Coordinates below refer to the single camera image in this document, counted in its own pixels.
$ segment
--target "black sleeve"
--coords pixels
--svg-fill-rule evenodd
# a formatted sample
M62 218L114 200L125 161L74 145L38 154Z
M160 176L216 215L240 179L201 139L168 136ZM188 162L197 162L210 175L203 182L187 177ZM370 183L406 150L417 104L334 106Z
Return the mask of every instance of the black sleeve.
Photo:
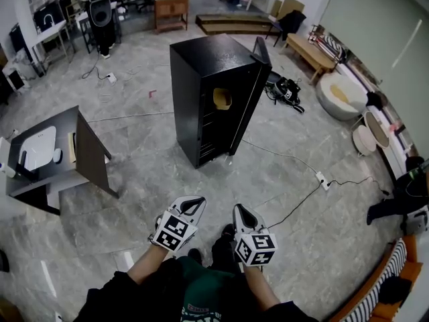
M123 272L115 272L111 279L100 290L88 291L86 303L80 310L76 322L84 321L132 321L139 286Z
M294 302L277 304L261 314L260 321L299 321L317 322L316 319L307 316Z

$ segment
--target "yellow cushion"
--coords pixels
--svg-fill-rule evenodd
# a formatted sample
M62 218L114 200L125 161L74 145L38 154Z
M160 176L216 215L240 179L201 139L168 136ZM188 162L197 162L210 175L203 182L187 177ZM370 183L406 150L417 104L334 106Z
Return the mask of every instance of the yellow cushion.
M348 104L349 100L347 99L347 96L344 94L344 92L336 85L333 84L330 86L330 91L332 92L332 94L337 97L338 99L340 99L342 102Z

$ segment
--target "striped pillow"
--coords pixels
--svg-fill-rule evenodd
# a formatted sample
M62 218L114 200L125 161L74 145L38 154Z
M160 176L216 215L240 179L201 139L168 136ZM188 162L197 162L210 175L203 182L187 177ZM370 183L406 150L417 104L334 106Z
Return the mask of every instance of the striped pillow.
M381 274L378 281L371 288L367 296L358 303L355 310L343 319L344 322L364 322L368 321L372 310L378 303L378 295L380 293L381 284L391 277L399 276L402 268L404 268L405 261L407 258L407 247L403 239L399 239L391 253L390 259L387 262L383 273Z

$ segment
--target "orange sofa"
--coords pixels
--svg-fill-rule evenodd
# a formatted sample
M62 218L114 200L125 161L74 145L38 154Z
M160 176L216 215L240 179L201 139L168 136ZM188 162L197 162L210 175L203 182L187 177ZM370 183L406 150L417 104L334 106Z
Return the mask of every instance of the orange sofa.
M422 269L423 264L418 262L417 249L416 249L416 237L414 235L404 236L403 241L406 245L407 256L404 267L402 268L399 277L412 281L412 285L417 280L418 275ZM363 286L357 291L357 293L341 308L335 315L328 319L330 322L339 322L346 319L362 302L362 300L369 294L371 289L380 279L383 274L389 259L391 258L395 244L392 245L391 249L386 252L382 261L378 267L374 270L369 279L363 284ZM370 322L386 322L392 321L397 313L402 302L398 302L394 305L386 305L378 302L375 308L371 312Z

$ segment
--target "wooden step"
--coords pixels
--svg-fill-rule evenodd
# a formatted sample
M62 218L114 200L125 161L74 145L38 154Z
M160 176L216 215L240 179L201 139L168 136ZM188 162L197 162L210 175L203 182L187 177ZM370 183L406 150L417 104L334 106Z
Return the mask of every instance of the wooden step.
M242 24L242 23L222 23L222 24L202 24L200 25L201 30L206 35L217 35L217 34L245 34L245 35L266 35L270 28L269 25L253 25L253 24ZM273 28L270 35L278 36L279 32Z
M201 14L195 18L197 25L210 23L240 23L240 24L261 24L271 25L269 19L264 15L247 14Z

